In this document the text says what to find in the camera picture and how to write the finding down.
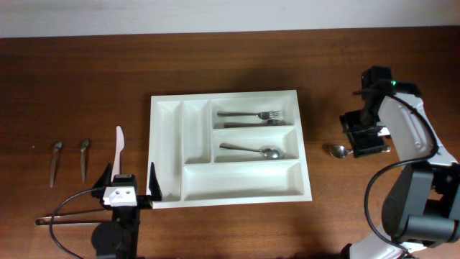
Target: silver spoon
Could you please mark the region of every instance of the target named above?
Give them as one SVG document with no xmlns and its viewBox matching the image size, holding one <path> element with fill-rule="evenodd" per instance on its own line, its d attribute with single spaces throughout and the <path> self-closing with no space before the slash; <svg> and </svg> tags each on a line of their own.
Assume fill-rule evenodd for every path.
<svg viewBox="0 0 460 259">
<path fill-rule="evenodd" d="M 388 153 L 391 151 L 390 146 L 386 146 L 382 153 Z M 346 149 L 342 145 L 333 145 L 329 148 L 330 154 L 335 158 L 345 158 L 347 155 L 352 154 L 353 150 Z"/>
<path fill-rule="evenodd" d="M 50 175 L 50 187 L 52 188 L 55 185 L 55 172 L 56 164 L 58 163 L 59 150 L 63 147 L 61 141 L 57 142 L 52 149 L 52 160 L 51 160 L 51 175 Z"/>
<path fill-rule="evenodd" d="M 81 167 L 81 180 L 85 183 L 86 181 L 86 161 L 85 161 L 85 150 L 89 147 L 89 140 L 84 140 L 81 143 L 80 151 L 80 167 Z"/>
<path fill-rule="evenodd" d="M 263 158 L 267 160 L 278 160 L 283 159 L 285 157 L 285 153 L 277 147 L 273 146 L 264 146 L 259 149 L 252 149 L 247 147 L 239 147 L 236 145 L 230 145 L 227 143 L 222 143 L 219 145 L 221 149 L 228 149 L 228 150 L 243 150 L 243 151 L 250 151 L 250 152 L 257 152 L 262 155 Z"/>
</svg>

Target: fork tines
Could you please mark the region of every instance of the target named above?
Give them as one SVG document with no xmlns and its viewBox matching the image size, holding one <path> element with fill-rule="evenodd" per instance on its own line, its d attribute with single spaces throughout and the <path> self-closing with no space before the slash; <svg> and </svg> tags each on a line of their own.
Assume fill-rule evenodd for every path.
<svg viewBox="0 0 460 259">
<path fill-rule="evenodd" d="M 270 119 L 276 118 L 280 116 L 280 112 L 268 112 L 268 117 Z"/>
</svg>

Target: silver fork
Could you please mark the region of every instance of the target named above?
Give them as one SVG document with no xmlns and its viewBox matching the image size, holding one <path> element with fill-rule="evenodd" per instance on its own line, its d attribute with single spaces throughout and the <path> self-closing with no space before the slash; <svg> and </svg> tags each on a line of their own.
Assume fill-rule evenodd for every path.
<svg viewBox="0 0 460 259">
<path fill-rule="evenodd" d="M 217 112 L 219 117 L 257 116 L 260 119 L 273 119 L 280 116 L 280 112 Z"/>
<path fill-rule="evenodd" d="M 239 123 L 239 122 L 227 122 L 224 123 L 224 128 L 230 127 L 263 127 L 263 126 L 284 126 L 287 123 L 284 120 L 279 119 L 268 119 L 265 122 L 260 123 Z"/>
</svg>

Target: white cutlery tray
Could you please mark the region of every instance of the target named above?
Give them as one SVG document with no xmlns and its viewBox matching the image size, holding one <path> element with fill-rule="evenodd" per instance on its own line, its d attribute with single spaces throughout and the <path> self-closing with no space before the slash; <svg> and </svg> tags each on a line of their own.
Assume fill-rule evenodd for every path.
<svg viewBox="0 0 460 259">
<path fill-rule="evenodd" d="M 262 120 L 218 117 L 218 111 L 279 111 L 277 119 L 287 125 L 224 128 L 225 122 Z M 264 160 L 259 153 L 221 150 L 221 143 L 276 145 L 286 156 Z M 149 176 L 150 162 L 163 194 L 154 209 L 312 200 L 295 90 L 152 96 Z"/>
</svg>

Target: wires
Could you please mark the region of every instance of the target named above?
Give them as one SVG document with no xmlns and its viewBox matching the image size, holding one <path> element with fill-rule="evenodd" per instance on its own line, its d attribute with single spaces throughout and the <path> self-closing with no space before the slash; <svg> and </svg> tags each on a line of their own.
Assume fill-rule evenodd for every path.
<svg viewBox="0 0 460 259">
<path fill-rule="evenodd" d="M 92 191 L 100 191 L 100 190 L 103 190 L 105 187 L 101 187 L 101 188 L 92 188 L 92 189 L 89 189 L 89 190 L 86 190 L 86 191 L 81 191 L 73 196 L 71 196 L 70 198 L 66 199 L 65 201 L 63 201 L 61 204 L 59 204 L 59 206 L 56 208 L 56 210 L 52 213 L 52 216 L 51 216 L 51 219 L 50 219 L 50 235 L 51 235 L 51 239 L 52 241 L 54 241 L 56 243 L 56 245 L 62 249 L 64 252 L 66 252 L 67 254 L 69 255 L 72 255 L 74 258 L 80 258 L 80 259 L 83 259 L 81 256 L 71 252 L 69 249 L 65 248 L 59 241 L 58 239 L 56 238 L 55 234 L 53 233 L 52 231 L 52 223 L 54 222 L 54 219 L 56 217 L 56 215 L 58 214 L 59 210 L 64 206 L 64 204 L 66 204 L 67 202 L 69 202 L 70 200 L 78 197 L 78 196 L 81 196 L 83 194 L 87 194 L 88 192 L 92 192 Z"/>
<path fill-rule="evenodd" d="M 428 159 L 434 157 L 436 155 L 436 153 L 438 152 L 438 149 L 439 149 L 438 141 L 436 139 L 436 136 L 434 135 L 433 129 L 431 129 L 429 123 L 422 116 L 422 114 L 420 114 L 417 111 L 416 108 L 413 108 L 410 104 L 408 104 L 407 102 L 403 101 L 402 99 L 400 99 L 400 98 L 398 98 L 396 96 L 386 94 L 386 93 L 384 93 L 384 92 L 382 92 L 380 90 L 377 90 L 377 89 L 365 89 L 363 91 L 356 92 L 354 94 L 363 94 L 363 93 L 366 93 L 366 92 L 375 92 L 376 94 L 382 94 L 384 96 L 388 96 L 391 99 L 394 99 L 394 100 L 398 101 L 399 103 L 401 103 L 402 105 L 406 106 L 409 109 L 409 111 L 412 114 L 414 114 L 420 120 L 420 122 L 423 124 L 425 129 L 428 131 L 428 134 L 430 135 L 430 138 L 431 138 L 431 140 L 433 142 L 432 143 L 433 147 L 431 148 L 431 151 L 430 151 L 429 155 L 423 156 L 422 158 L 414 158 L 414 159 L 409 159 L 409 160 L 404 160 L 404 161 L 400 161 L 400 162 L 397 162 L 397 163 L 393 163 L 391 165 L 388 165 L 388 166 L 384 167 L 380 171 L 378 171 L 374 176 L 372 176 L 371 180 L 367 184 L 366 193 L 364 195 L 364 213 L 366 215 L 367 224 L 369 224 L 369 226 L 371 227 L 371 230 L 373 231 L 373 233 L 375 233 L 376 236 L 378 236 L 378 238 L 380 238 L 383 242 L 386 242 L 389 245 L 393 245 L 393 246 L 395 246 L 397 248 L 400 248 L 402 251 L 404 251 L 404 253 L 406 255 L 410 255 L 409 250 L 406 247 L 403 247 L 402 245 L 397 244 L 396 242 L 393 242 L 392 240 L 388 240 L 386 237 L 384 237 L 382 234 L 380 234 L 380 232 L 374 226 L 374 224 L 372 223 L 372 220 L 371 220 L 370 213 L 369 213 L 369 195 L 370 195 L 371 188 L 372 188 L 372 185 L 374 184 L 374 182 L 380 176 L 382 176 L 384 173 L 386 173 L 387 171 L 389 171 L 389 170 L 391 170 L 393 168 L 403 166 L 403 165 L 409 165 L 409 164 L 412 164 L 412 163 L 424 162 L 424 161 L 427 161 Z"/>
</svg>

